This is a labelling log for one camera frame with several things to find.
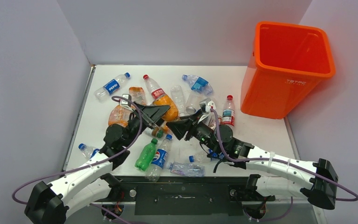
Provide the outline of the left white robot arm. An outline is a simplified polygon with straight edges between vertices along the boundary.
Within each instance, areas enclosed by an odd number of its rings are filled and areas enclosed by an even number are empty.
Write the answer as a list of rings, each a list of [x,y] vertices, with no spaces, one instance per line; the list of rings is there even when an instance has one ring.
[[[170,109],[168,105],[133,103],[134,117],[123,127],[108,126],[104,145],[81,167],[64,172],[50,183],[36,184],[25,207],[25,215],[34,224],[63,224],[66,219],[90,203],[106,198],[115,201],[120,187],[114,184],[111,171],[129,156],[131,147],[146,129],[159,126]]]

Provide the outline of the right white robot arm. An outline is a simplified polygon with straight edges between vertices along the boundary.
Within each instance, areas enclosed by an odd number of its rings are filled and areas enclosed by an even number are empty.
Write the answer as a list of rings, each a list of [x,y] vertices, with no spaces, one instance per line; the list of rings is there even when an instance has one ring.
[[[251,200],[261,196],[282,195],[307,199],[319,208],[336,207],[338,176],[330,161],[301,161],[265,151],[233,136],[227,125],[211,129],[201,120],[201,112],[186,116],[167,126],[178,140],[192,137],[215,153],[223,153],[234,167],[258,170],[271,177],[249,178],[245,194]]]

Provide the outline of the orange juice bottle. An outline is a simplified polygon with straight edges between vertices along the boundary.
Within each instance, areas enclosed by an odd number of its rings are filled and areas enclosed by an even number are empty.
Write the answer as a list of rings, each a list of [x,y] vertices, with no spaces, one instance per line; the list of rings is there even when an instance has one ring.
[[[162,119],[164,121],[167,121],[167,122],[174,121],[179,115],[179,111],[178,111],[175,103],[166,94],[161,96],[160,98],[154,100],[152,104],[153,105],[169,105],[170,106],[170,109],[162,117]]]

